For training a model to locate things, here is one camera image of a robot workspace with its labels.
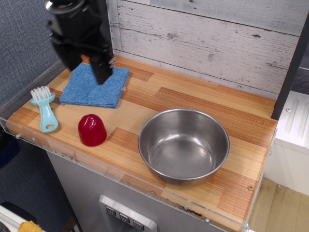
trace wooden floor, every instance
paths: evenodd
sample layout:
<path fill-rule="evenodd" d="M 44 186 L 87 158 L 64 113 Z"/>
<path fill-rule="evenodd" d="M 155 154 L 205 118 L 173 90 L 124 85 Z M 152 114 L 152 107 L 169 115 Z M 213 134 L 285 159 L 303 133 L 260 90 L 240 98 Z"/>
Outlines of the wooden floor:
<path fill-rule="evenodd" d="M 263 179 L 249 225 L 255 232 L 307 232 L 309 196 Z"/>

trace metal bowl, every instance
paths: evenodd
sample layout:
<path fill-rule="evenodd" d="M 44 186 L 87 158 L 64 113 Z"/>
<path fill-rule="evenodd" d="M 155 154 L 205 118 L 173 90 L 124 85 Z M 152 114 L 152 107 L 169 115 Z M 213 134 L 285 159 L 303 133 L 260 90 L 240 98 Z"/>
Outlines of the metal bowl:
<path fill-rule="evenodd" d="M 228 135 L 216 119 L 182 108 L 150 118 L 140 131 L 138 145 L 152 173 L 179 188 L 209 181 L 230 148 Z"/>

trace blue microfiber towel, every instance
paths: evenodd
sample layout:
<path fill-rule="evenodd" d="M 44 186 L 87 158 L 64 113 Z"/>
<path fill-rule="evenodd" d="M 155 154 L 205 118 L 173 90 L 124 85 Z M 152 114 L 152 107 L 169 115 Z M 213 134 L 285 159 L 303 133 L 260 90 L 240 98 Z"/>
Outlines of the blue microfiber towel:
<path fill-rule="evenodd" d="M 129 69 L 113 68 L 112 76 L 100 86 L 91 65 L 80 64 L 73 71 L 59 103 L 116 108 L 129 72 Z"/>

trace red cup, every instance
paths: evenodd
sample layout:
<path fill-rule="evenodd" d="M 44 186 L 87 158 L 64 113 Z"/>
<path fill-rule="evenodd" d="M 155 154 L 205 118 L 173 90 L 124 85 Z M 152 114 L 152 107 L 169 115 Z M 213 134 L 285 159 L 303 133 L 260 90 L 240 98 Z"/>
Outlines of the red cup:
<path fill-rule="evenodd" d="M 97 146 L 107 138 L 105 126 L 99 116 L 90 114 L 82 117 L 78 124 L 81 142 L 86 146 Z"/>

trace light blue brush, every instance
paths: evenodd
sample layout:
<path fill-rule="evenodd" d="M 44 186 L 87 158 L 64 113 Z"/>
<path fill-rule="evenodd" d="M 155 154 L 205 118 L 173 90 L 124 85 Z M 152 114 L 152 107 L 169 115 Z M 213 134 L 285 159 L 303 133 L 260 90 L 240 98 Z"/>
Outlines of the light blue brush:
<path fill-rule="evenodd" d="M 40 107 L 40 130 L 44 133 L 56 130 L 58 128 L 58 121 L 49 106 L 49 103 L 56 97 L 55 93 L 51 93 L 49 87 L 42 86 L 31 90 L 31 95 L 31 103 Z"/>

